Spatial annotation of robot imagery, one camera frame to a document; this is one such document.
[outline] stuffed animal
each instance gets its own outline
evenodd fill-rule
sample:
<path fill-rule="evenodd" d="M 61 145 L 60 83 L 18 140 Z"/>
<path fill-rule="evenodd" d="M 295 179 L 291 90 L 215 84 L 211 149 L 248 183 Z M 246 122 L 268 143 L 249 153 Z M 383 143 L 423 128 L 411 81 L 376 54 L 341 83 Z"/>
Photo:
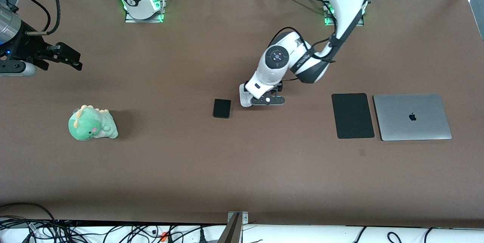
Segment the stuffed animal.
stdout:
<path fill-rule="evenodd" d="M 94 109 L 92 105 L 83 105 L 72 114 L 69 132 L 79 141 L 118 136 L 118 129 L 109 111 Z"/>

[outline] plush toy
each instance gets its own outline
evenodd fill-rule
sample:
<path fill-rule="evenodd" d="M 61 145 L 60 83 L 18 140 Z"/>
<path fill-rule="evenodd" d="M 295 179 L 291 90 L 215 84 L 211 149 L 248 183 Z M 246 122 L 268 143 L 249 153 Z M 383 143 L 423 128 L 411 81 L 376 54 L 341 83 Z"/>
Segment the plush toy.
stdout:
<path fill-rule="evenodd" d="M 94 109 L 92 105 L 83 105 L 73 113 L 69 119 L 69 132 L 79 141 L 118 136 L 118 129 L 109 111 Z"/>

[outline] silver laptop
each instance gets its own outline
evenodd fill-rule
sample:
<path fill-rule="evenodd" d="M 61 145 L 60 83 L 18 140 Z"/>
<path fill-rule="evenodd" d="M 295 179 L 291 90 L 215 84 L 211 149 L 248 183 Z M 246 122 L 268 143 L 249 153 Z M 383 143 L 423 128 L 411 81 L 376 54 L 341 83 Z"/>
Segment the silver laptop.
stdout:
<path fill-rule="evenodd" d="M 375 95 L 383 141 L 452 139 L 439 94 Z"/>

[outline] brown table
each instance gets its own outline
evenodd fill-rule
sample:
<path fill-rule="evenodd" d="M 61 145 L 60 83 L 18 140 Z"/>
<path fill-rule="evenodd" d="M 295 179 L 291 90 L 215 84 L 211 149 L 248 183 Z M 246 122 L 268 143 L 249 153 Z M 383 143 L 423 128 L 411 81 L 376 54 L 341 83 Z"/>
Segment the brown table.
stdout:
<path fill-rule="evenodd" d="M 0 79 L 1 202 L 64 219 L 222 223 L 246 210 L 268 224 L 484 226 L 484 48 L 467 0 L 373 0 L 321 81 L 252 108 L 238 86 L 278 29 L 332 32 L 320 3 L 169 0 L 163 24 L 125 24 L 116 0 L 60 1 L 45 40 L 84 68 Z M 453 139 L 382 142 L 372 106 L 375 138 L 338 139 L 332 93 L 440 93 Z M 230 119 L 211 116 L 215 98 L 232 100 Z M 74 140 L 83 104 L 113 110 L 119 138 Z"/>

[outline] black mouse pad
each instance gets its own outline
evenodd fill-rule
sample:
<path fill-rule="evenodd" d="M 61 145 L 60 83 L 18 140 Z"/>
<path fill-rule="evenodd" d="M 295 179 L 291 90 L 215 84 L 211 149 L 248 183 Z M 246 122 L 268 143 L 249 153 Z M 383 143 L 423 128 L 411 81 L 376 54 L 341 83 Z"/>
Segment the black mouse pad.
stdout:
<path fill-rule="evenodd" d="M 332 94 L 338 138 L 373 138 L 370 107 L 365 93 Z"/>

